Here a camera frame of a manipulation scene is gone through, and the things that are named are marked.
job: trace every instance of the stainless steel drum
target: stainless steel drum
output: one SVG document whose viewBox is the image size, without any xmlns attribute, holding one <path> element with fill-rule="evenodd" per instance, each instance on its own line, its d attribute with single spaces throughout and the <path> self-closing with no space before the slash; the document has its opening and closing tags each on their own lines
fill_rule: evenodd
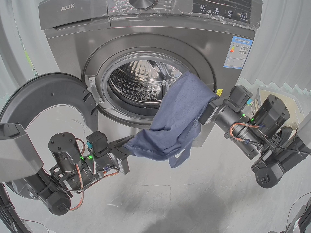
<svg viewBox="0 0 311 233">
<path fill-rule="evenodd" d="M 127 103 L 159 107 L 168 89 L 185 71 L 158 61 L 133 61 L 116 69 L 109 84 L 115 95 Z"/>
</svg>

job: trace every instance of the blue connector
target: blue connector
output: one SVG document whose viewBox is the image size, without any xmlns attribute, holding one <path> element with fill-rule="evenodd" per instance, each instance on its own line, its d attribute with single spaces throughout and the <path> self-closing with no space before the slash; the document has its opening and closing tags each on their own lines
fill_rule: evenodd
<svg viewBox="0 0 311 233">
<path fill-rule="evenodd" d="M 247 105 L 252 105 L 254 103 L 254 101 L 252 99 L 248 99 L 246 103 L 247 103 Z"/>
<path fill-rule="evenodd" d="M 90 142 L 86 142 L 87 146 L 89 149 L 92 149 L 93 148 L 93 145 L 90 143 Z"/>
</svg>

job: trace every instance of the blue cloth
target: blue cloth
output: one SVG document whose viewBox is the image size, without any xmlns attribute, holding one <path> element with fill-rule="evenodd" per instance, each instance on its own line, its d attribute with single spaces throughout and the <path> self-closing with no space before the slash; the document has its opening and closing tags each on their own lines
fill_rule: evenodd
<svg viewBox="0 0 311 233">
<path fill-rule="evenodd" d="M 217 95 L 196 75 L 184 73 L 164 96 L 150 129 L 138 132 L 124 147 L 136 156 L 168 159 L 172 168 L 178 167 L 189 158 L 192 141 L 201 131 L 198 120 L 213 97 Z"/>
</svg>

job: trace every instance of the washing machine door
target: washing machine door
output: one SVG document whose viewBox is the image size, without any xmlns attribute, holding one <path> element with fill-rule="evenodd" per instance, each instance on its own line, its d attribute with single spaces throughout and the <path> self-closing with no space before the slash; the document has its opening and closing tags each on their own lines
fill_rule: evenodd
<svg viewBox="0 0 311 233">
<path fill-rule="evenodd" d="M 41 157 L 43 168 L 49 170 L 56 164 L 48 149 L 50 138 L 70 132 L 85 140 L 97 131 L 98 114 L 87 86 L 75 76 L 58 72 L 37 76 L 18 88 L 2 108 L 0 122 L 21 124 Z M 6 185 L 22 197 L 36 199 L 24 179 Z"/>
<path fill-rule="evenodd" d="M 37 76 L 18 88 L 3 107 L 0 122 L 21 124 L 27 129 L 41 112 L 62 105 L 79 111 L 82 123 L 91 131 L 97 131 L 98 114 L 91 92 L 80 79 L 65 73 Z"/>
</svg>

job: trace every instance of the wire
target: wire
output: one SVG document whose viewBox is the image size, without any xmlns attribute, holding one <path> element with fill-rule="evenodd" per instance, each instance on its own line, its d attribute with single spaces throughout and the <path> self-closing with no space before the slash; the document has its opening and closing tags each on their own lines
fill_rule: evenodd
<svg viewBox="0 0 311 233">
<path fill-rule="evenodd" d="M 111 174 L 105 175 L 103 178 L 101 178 L 100 180 L 97 180 L 97 181 L 94 182 L 92 185 L 95 185 L 97 182 L 101 181 L 102 179 L 104 179 L 104 178 L 106 178 L 106 177 L 110 177 L 110 176 L 113 176 L 113 175 L 117 175 L 117 174 L 119 173 L 119 170 L 118 170 L 118 169 L 116 169 L 116 168 L 114 168 L 114 167 L 113 167 L 112 169 L 116 170 L 116 172 L 115 172 L 115 173 L 111 173 Z"/>
<path fill-rule="evenodd" d="M 113 176 L 113 175 L 117 175 L 117 174 L 119 173 L 119 170 L 118 170 L 118 169 L 116 169 L 116 168 L 113 168 L 113 169 L 116 170 L 116 172 L 111 173 L 111 174 L 104 175 L 103 178 L 110 177 L 110 176 Z"/>
<path fill-rule="evenodd" d="M 297 150 L 293 150 L 293 149 L 287 149 L 287 148 L 284 148 L 284 147 L 281 147 L 280 145 L 277 145 L 279 148 L 283 149 L 283 150 L 288 150 L 288 151 L 293 151 L 293 152 L 297 152 Z M 303 154 L 307 154 L 307 155 L 311 155 L 311 153 L 307 153 L 307 152 L 304 152 L 304 151 L 299 151 L 300 153 L 303 153 Z"/>
<path fill-rule="evenodd" d="M 246 126 L 246 127 L 249 127 L 249 128 L 259 128 L 260 125 L 252 125 L 252 124 L 249 124 L 249 123 L 243 123 L 243 122 L 236 122 L 234 124 L 231 125 L 230 129 L 229 129 L 229 133 L 231 135 L 231 137 L 239 142 L 246 142 L 246 139 L 242 139 L 242 138 L 239 138 L 239 137 L 235 137 L 232 133 L 233 131 L 233 128 L 234 126 L 236 125 L 242 125 L 242 126 Z"/>
<path fill-rule="evenodd" d="M 82 151 L 80 151 L 80 152 L 81 152 L 81 154 L 83 155 L 83 154 L 84 154 L 84 151 L 85 151 L 85 144 L 84 144 L 84 141 L 82 141 L 82 140 L 79 139 L 79 138 L 76 138 L 76 140 L 82 142 L 83 149 L 82 149 Z"/>
<path fill-rule="evenodd" d="M 77 170 L 78 170 L 79 179 L 80 179 L 80 183 L 81 183 L 81 188 L 83 188 L 83 180 L 82 180 L 82 176 L 81 176 L 81 172 L 80 172 L 80 168 L 79 168 L 79 165 L 78 165 L 78 164 L 76 164 L 76 168 L 77 168 Z M 83 204 L 83 200 L 84 200 L 84 191 L 82 190 L 81 193 L 82 193 L 82 196 L 81 196 L 80 203 L 79 203 L 76 207 L 69 209 L 70 212 L 79 209 L 79 208 L 81 207 L 81 205 Z"/>
<path fill-rule="evenodd" d="M 296 133 L 295 133 L 295 135 L 294 135 L 294 137 L 293 137 L 293 142 L 294 142 L 295 148 L 296 148 L 295 150 L 293 150 L 293 149 L 287 149 L 287 148 L 281 147 L 280 145 L 278 145 L 278 147 L 281 148 L 281 149 L 283 149 L 283 150 L 288 150 L 288 151 L 297 152 L 302 158 L 303 158 L 303 156 L 301 155 L 302 153 L 303 153 L 303 154 L 307 154 L 307 155 L 311 155 L 311 153 L 307 153 L 307 152 L 304 152 L 304 151 L 300 151 L 300 150 L 298 149 L 297 144 L 296 144 L 297 132 L 298 132 L 298 129 L 296 130 Z"/>
<path fill-rule="evenodd" d="M 93 178 L 92 178 L 91 182 L 89 184 L 87 184 L 84 188 L 81 188 L 81 189 L 78 189 L 78 190 L 69 190 L 69 189 L 63 188 L 62 186 L 60 186 L 57 183 L 55 183 L 55 185 L 58 186 L 59 188 L 63 189 L 64 191 L 67 191 L 67 192 L 81 192 L 81 191 L 84 191 L 85 189 L 91 187 L 92 182 L 94 182 L 94 180 L 95 180 L 95 174 L 96 174 L 96 161 L 95 161 L 94 157 L 92 159 L 94 160 L 94 162 L 93 162 L 94 163 Z"/>
<path fill-rule="evenodd" d="M 44 224 L 39 223 L 39 222 L 37 222 L 37 221 L 26 220 L 26 219 L 25 219 L 25 221 L 27 221 L 27 222 L 33 222 L 33 223 L 38 223 L 38 224 L 41 224 L 42 226 L 44 226 L 44 227 L 46 228 L 46 232 L 47 232 L 47 233 L 49 233 L 49 229 L 48 229 L 48 228 L 47 228 Z"/>
<path fill-rule="evenodd" d="M 293 208 L 294 204 L 295 204 L 298 200 L 300 200 L 303 196 L 305 196 L 305 195 L 302 195 L 299 199 L 297 199 L 297 200 L 293 203 L 292 207 L 290 208 L 290 211 L 291 211 L 291 209 Z M 288 217 L 287 217 L 287 221 L 286 221 L 286 229 L 287 229 L 287 225 L 288 225 L 288 219 L 289 219 L 289 217 L 290 217 L 290 211 L 289 211 L 289 213 L 288 213 Z"/>
</svg>

